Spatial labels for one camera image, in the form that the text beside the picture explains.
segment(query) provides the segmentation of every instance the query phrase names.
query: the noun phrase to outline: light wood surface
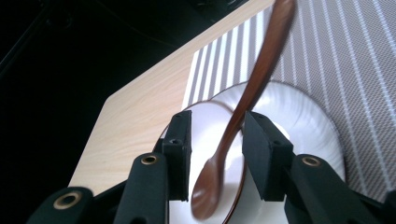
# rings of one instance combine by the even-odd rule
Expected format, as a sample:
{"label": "light wood surface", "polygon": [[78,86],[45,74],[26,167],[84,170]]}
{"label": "light wood surface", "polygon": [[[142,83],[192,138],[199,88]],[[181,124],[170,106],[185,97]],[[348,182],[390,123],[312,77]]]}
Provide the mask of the light wood surface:
{"label": "light wood surface", "polygon": [[195,51],[271,6],[250,0],[111,95],[105,102],[69,186],[94,195],[124,181],[134,158],[150,152],[183,98]]}

